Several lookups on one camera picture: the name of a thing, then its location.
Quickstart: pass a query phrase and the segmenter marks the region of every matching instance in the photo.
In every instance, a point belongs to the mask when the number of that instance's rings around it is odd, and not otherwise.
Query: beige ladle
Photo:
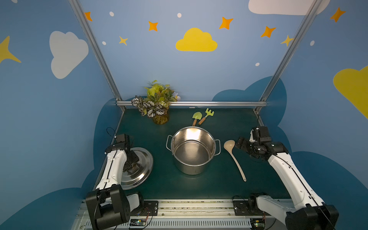
[[[234,141],[234,140],[228,140],[228,141],[226,141],[226,142],[225,142],[225,144],[224,144],[224,149],[226,149],[226,150],[230,153],[230,155],[233,157],[233,159],[234,159],[234,161],[235,161],[236,165],[238,166],[238,169],[239,169],[239,171],[240,171],[240,174],[241,174],[241,177],[243,178],[243,180],[244,180],[244,181],[247,181],[247,179],[245,178],[245,175],[244,175],[244,173],[243,173],[243,170],[241,169],[241,167],[240,167],[240,165],[239,165],[238,161],[236,160],[236,158],[235,158],[235,157],[234,157],[234,155],[233,155],[233,148],[234,148],[234,146],[235,146],[235,141]]]

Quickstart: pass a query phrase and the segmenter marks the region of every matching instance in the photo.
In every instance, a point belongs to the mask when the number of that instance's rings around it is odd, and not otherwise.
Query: potted plant
[[[149,83],[147,97],[135,96],[132,105],[137,107],[142,116],[152,118],[155,124],[165,124],[169,120],[170,102],[180,100],[178,93],[170,89],[170,85],[160,85],[157,80]]]

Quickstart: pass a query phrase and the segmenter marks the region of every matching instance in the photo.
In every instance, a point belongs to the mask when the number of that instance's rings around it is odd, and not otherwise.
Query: circuit board
[[[146,226],[147,222],[144,222],[145,219],[131,219],[129,226]]]

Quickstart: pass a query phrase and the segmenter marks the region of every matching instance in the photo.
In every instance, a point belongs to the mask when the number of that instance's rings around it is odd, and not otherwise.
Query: pot handle
[[[220,140],[219,140],[219,139],[216,139],[216,140],[215,140],[215,143],[216,143],[216,141],[219,141],[220,151],[219,151],[219,153],[218,153],[218,154],[220,154],[220,153],[221,153],[221,142],[220,142]]]
[[[167,139],[166,139],[166,148],[171,151],[171,149],[169,149],[168,146],[167,146],[167,142],[169,141],[169,137],[172,137],[172,135],[167,136]]]

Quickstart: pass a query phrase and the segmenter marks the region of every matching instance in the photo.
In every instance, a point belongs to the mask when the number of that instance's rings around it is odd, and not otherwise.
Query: pot lid
[[[153,157],[147,149],[134,147],[131,150],[139,157],[139,161],[133,168],[123,172],[120,183],[123,190],[132,189],[142,184],[151,173],[153,167]]]

